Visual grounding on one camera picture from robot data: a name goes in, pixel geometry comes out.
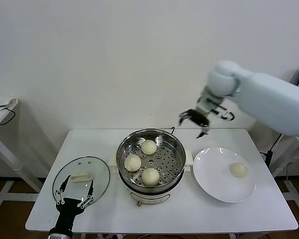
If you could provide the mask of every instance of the table leg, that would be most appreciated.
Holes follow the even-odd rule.
[[[0,192],[0,207],[4,201],[35,202],[38,197],[36,193],[9,193],[13,181],[7,181]]]
[[[43,184],[18,160],[10,150],[0,141],[1,159],[10,166],[36,192],[40,192]]]
[[[297,192],[296,188],[294,187],[294,185],[292,184],[292,182],[290,180],[288,180],[288,181],[285,180],[284,185],[288,190],[287,193],[283,193],[285,200],[286,201],[293,200],[299,209],[299,193]]]
[[[245,233],[238,237],[238,239],[258,239],[267,233]]]

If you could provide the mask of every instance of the pot handle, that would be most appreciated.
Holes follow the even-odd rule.
[[[194,164],[193,156],[191,154],[191,151],[189,151],[187,149],[185,149],[185,153],[186,153],[185,167],[189,168],[190,166],[193,166],[193,164]]]

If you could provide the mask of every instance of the white wall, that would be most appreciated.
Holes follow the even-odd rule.
[[[299,0],[0,0],[0,95],[20,100],[12,145],[37,175],[71,128],[174,125],[222,59],[288,80]],[[253,125],[226,104],[237,118],[214,127]]]

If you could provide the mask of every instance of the white plate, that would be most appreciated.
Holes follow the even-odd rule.
[[[232,175],[229,168],[233,163],[247,167],[244,178]],[[206,193],[226,203],[245,201],[256,188],[256,177],[248,162],[226,148],[206,148],[199,152],[194,159],[193,173]]]

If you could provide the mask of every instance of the white table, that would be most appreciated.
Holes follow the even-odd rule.
[[[12,110],[18,101],[14,100],[8,109]],[[4,123],[5,117],[10,113],[8,110],[0,110],[0,123]],[[19,175],[36,192],[40,192],[42,183],[31,173],[31,171],[0,141],[0,159],[2,159],[17,175]],[[27,201],[34,202],[37,194],[9,193],[13,181],[6,182],[0,192],[0,206],[3,201]]]
[[[119,143],[134,129],[77,129],[69,131],[48,174],[25,227],[49,231],[58,211],[52,183],[59,170],[81,156],[96,156],[109,162]],[[207,147],[221,146],[244,157],[253,167],[257,187],[246,201],[229,204],[205,193],[191,172],[185,172],[166,202],[136,206],[117,174],[111,173],[107,191],[100,200],[78,215],[74,233],[114,234],[229,234],[295,230],[298,224],[250,136],[244,129],[212,129],[196,139],[198,129],[176,129],[174,135],[196,155]]]

